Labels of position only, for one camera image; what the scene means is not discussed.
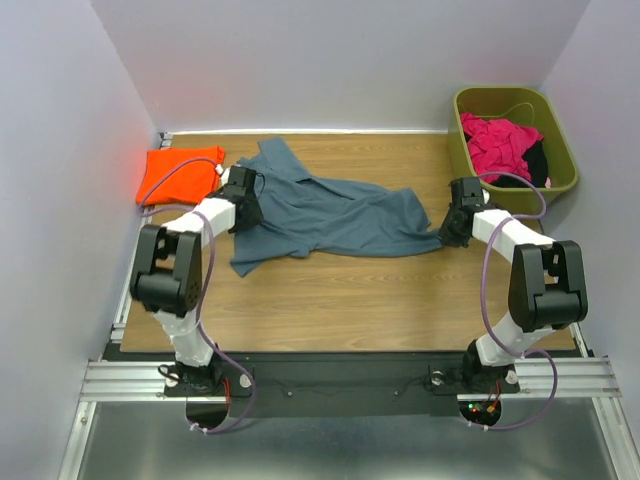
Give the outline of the aluminium extrusion rail frame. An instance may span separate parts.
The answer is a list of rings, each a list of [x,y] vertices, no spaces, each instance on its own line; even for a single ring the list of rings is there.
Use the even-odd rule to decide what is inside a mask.
[[[246,277],[217,241],[207,331],[224,351],[461,351],[483,333],[484,248],[401,258],[313,253],[269,260]],[[163,394],[168,345],[139,308],[120,309],[123,349],[89,364],[63,479],[635,479],[639,456],[613,366],[577,328],[549,343],[553,361],[516,363],[502,398],[505,432],[456,417],[394,415],[245,420],[206,436],[186,399]]]

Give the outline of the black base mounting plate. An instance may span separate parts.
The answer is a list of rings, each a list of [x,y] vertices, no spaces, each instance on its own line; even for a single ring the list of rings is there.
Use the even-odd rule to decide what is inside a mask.
[[[513,364],[483,367],[461,351],[235,354],[157,371],[165,396],[186,399],[192,419],[456,417],[464,395],[491,402],[519,390]]]

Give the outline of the crumpled pink t-shirt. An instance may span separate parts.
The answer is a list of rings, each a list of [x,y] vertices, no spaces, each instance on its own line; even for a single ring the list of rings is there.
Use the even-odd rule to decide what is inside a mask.
[[[514,124],[508,119],[485,120],[462,113],[460,122],[475,172],[493,185],[500,176],[529,182],[524,152],[544,136],[535,128]]]

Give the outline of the folded orange t-shirt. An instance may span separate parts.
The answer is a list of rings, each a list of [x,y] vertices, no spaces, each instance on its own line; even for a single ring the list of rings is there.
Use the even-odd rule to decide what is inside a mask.
[[[198,204],[218,188],[225,156],[219,146],[148,151],[136,204]]]

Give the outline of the olive green plastic bin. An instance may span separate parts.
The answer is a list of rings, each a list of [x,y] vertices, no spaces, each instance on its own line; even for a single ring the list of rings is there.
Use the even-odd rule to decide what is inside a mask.
[[[542,93],[514,86],[474,86],[456,93],[448,130],[449,156],[456,178],[476,174],[460,120],[462,113],[486,120],[507,119],[520,126],[533,127],[544,136],[542,147],[551,186],[542,188],[541,193],[547,204],[577,184],[579,174],[574,158],[551,104]]]

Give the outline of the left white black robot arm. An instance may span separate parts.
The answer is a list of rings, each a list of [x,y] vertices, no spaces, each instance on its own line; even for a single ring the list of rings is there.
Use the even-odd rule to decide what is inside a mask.
[[[131,298],[161,325],[174,348],[175,362],[159,368],[169,388],[213,394],[228,381],[217,345],[200,319],[213,273],[215,239],[238,233],[263,220],[258,173],[242,166],[222,171],[220,188],[180,217],[140,230],[129,280]]]

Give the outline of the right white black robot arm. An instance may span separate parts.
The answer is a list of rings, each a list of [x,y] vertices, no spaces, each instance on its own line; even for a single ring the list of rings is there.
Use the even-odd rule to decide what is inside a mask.
[[[541,191],[521,181],[540,200],[537,214],[512,214],[489,201],[478,177],[450,183],[451,200],[439,229],[443,245],[466,247],[471,240],[486,244],[482,263],[480,309],[486,333],[472,341],[460,366],[462,383],[472,390],[491,384],[496,374],[557,330],[585,319],[588,296],[581,247],[558,241],[524,222],[547,210]],[[490,256],[498,253],[511,266],[507,313],[496,324],[488,318],[486,290]]]

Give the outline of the blue-grey t-shirt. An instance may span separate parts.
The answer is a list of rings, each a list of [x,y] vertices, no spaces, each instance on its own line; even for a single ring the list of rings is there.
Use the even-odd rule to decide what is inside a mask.
[[[234,235],[232,269],[241,277],[263,262],[313,251],[356,257],[404,257],[442,242],[410,188],[318,177],[279,137],[237,164],[258,173],[263,222]]]

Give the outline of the crumpled black t-shirt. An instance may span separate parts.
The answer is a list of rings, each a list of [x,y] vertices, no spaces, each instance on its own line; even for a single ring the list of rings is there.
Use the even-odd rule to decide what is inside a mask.
[[[549,188],[551,179],[549,176],[548,161],[542,141],[537,141],[522,155],[526,162],[530,175],[529,182],[536,188]],[[501,188],[526,188],[526,185],[516,178],[500,176],[493,185]]]

